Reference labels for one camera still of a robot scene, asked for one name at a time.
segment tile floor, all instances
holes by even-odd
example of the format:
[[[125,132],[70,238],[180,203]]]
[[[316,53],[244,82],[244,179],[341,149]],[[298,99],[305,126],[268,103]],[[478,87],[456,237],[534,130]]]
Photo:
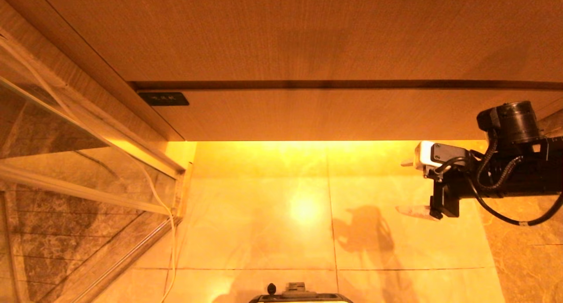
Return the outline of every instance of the tile floor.
[[[416,144],[199,143],[166,302],[247,303],[290,281],[356,303],[504,302],[473,201],[440,222],[398,213],[432,193],[432,181],[398,166]],[[169,234],[97,302],[159,302],[170,244]]]

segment black label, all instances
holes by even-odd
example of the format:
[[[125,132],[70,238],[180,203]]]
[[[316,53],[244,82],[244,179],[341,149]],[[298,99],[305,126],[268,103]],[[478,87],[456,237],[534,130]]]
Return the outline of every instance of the black label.
[[[140,92],[150,106],[187,106],[190,103],[181,92]]]

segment white cable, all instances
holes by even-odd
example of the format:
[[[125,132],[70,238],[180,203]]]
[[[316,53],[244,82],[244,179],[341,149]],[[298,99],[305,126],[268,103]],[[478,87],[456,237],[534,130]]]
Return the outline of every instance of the white cable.
[[[19,53],[14,51],[12,49],[12,47],[10,47],[10,45],[6,42],[6,39],[0,37],[0,46],[2,46],[4,49],[6,49],[6,51],[8,51],[12,55],[12,57],[14,57],[16,60],[18,60],[21,64],[23,64],[32,73],[32,75],[35,77],[35,79],[40,83],[40,85],[42,85],[43,89],[45,91],[47,91],[55,99],[55,101],[57,101],[57,103],[64,109],[64,111],[66,111],[67,115],[69,115],[75,121],[78,121],[82,128],[86,129],[90,133],[95,134],[95,132],[93,132],[87,125],[85,125],[83,123],[83,121],[81,121],[70,110],[70,108],[64,102],[62,102],[62,100],[58,97],[58,95],[55,93],[55,91],[53,91],[53,89],[50,87],[50,85],[40,76],[40,74],[32,67],[32,65],[30,65],[24,57],[20,56]],[[163,297],[162,297],[161,303],[163,303],[165,301],[166,297],[169,295],[172,287],[174,286],[174,281],[175,281],[176,259],[175,259],[174,216],[172,215],[171,209],[169,207],[167,207],[167,205],[161,200],[161,197],[158,195],[157,189],[156,189],[156,187],[153,183],[153,179],[150,178],[149,173],[145,170],[143,165],[141,163],[139,163],[139,161],[137,161],[134,157],[132,157],[131,155],[126,153],[125,151],[124,151],[124,153],[125,153],[125,156],[129,157],[141,169],[141,171],[143,172],[143,174],[145,175],[145,177],[146,177],[146,179],[149,183],[150,189],[153,192],[155,199],[157,199],[158,203],[166,210],[166,212],[168,213],[168,218],[170,220],[170,226],[172,228],[172,281],[171,281],[170,286],[168,287],[167,291],[165,292],[165,295],[163,295]]]

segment black cable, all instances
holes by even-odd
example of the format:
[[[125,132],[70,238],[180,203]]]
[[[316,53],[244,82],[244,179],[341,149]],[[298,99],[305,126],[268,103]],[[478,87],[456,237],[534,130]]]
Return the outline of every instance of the black cable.
[[[471,189],[473,190],[473,195],[475,195],[479,204],[481,204],[481,206],[483,206],[484,209],[486,209],[489,213],[491,213],[495,217],[502,219],[503,221],[505,221],[507,223],[511,223],[512,225],[534,226],[534,225],[543,223],[543,222],[547,221],[548,219],[550,219],[551,217],[553,217],[553,215],[555,215],[555,213],[557,213],[557,211],[559,211],[559,209],[563,205],[563,192],[561,192],[561,194],[559,194],[559,197],[557,198],[557,200],[555,200],[555,203],[553,203],[553,206],[550,209],[548,209],[547,212],[544,215],[541,215],[537,219],[533,219],[531,221],[517,221],[515,219],[509,219],[505,215],[498,213],[497,211],[492,209],[489,205],[487,205],[487,203],[485,203],[485,201],[483,201],[483,198],[481,197],[481,195],[479,195],[479,193],[477,192],[477,189],[475,189],[475,185],[473,185],[473,181],[471,180],[471,178],[468,175],[465,175],[465,177],[466,177],[466,180],[469,183]]]
[[[444,170],[446,168],[448,168],[449,166],[453,165],[456,162],[460,162],[460,161],[465,161],[465,163],[468,163],[468,160],[466,157],[453,157],[452,159],[449,159],[448,161],[445,161],[444,164],[442,164],[440,167],[436,168],[434,170],[434,172],[440,174],[443,173]]]
[[[484,190],[484,191],[493,191],[493,190],[498,189],[506,181],[506,179],[512,173],[514,168],[519,163],[521,163],[522,160],[523,160],[523,156],[515,157],[513,160],[511,160],[506,165],[506,167],[502,171],[501,176],[499,177],[497,183],[495,183],[493,185],[483,185],[481,183],[481,180],[480,180],[481,179],[481,173],[483,173],[483,171],[485,170],[485,167],[487,166],[487,164],[489,164],[489,161],[491,160],[491,158],[493,157],[493,154],[497,150],[497,145],[498,145],[497,133],[493,129],[493,137],[492,137],[492,139],[489,143],[489,147],[487,148],[487,151],[485,152],[485,156],[483,157],[483,159],[481,160],[481,163],[479,164],[479,167],[477,168],[477,173],[475,175],[475,183],[476,183],[477,187],[479,187],[479,189]]]

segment black knob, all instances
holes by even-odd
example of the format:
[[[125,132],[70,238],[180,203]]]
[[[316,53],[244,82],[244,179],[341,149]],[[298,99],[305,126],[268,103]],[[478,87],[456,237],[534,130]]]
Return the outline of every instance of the black knob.
[[[268,285],[268,294],[274,295],[275,293],[276,293],[276,285],[274,285],[274,283],[270,283]]]

